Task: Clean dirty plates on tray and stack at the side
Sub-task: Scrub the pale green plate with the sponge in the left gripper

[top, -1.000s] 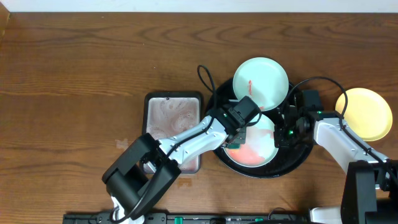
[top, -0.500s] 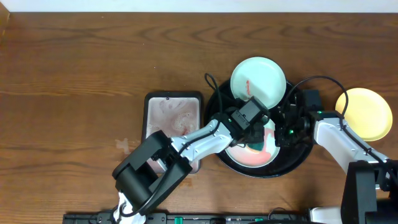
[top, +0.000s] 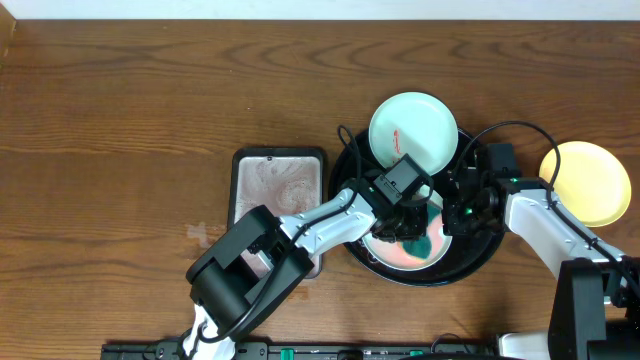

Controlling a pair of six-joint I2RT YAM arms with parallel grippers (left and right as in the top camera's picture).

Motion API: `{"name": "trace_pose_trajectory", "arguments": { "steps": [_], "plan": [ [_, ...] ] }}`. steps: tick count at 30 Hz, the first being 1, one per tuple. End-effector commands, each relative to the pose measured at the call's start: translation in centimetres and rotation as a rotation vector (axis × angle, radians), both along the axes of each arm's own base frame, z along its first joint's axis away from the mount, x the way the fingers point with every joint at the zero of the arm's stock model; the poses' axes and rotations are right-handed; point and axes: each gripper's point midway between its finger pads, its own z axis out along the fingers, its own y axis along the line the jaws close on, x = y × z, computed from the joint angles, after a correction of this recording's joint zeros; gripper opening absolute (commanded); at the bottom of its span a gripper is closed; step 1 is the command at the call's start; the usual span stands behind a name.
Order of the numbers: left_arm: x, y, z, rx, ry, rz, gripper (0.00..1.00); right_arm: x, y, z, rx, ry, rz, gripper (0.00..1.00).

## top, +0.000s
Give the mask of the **green yellow sponge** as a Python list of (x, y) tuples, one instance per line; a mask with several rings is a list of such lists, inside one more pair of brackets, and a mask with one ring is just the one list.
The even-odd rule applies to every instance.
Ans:
[(433, 234), (430, 230), (430, 227), (436, 220), (437, 216), (441, 214), (441, 210), (435, 206), (428, 205), (426, 212), (427, 234), (424, 236), (420, 236), (419, 239), (415, 241), (402, 242), (402, 248), (407, 254), (424, 260), (428, 259), (431, 255), (433, 248), (432, 237), (439, 237), (438, 232), (435, 232), (435, 234)]

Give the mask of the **yellow plate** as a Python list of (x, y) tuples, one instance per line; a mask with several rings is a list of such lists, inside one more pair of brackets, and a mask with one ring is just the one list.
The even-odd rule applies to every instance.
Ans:
[(554, 191), (562, 204), (588, 227), (620, 219), (631, 203), (632, 187), (622, 163), (608, 150), (584, 141), (558, 146), (561, 155)]

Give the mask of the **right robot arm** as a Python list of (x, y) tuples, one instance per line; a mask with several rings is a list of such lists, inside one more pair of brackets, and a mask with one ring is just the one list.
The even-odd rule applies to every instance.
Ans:
[(639, 356), (639, 261), (577, 220), (539, 178), (463, 185), (444, 199), (451, 236), (511, 232), (557, 280), (545, 348), (552, 359)]

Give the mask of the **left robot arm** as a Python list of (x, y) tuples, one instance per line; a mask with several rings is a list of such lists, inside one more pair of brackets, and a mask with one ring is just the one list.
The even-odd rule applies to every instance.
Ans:
[(264, 322), (314, 267), (314, 257), (371, 233), (395, 242), (426, 232), (428, 196), (379, 177), (354, 181), (306, 212), (246, 213), (186, 273), (196, 317), (182, 342), (189, 359), (230, 359), (235, 342)]

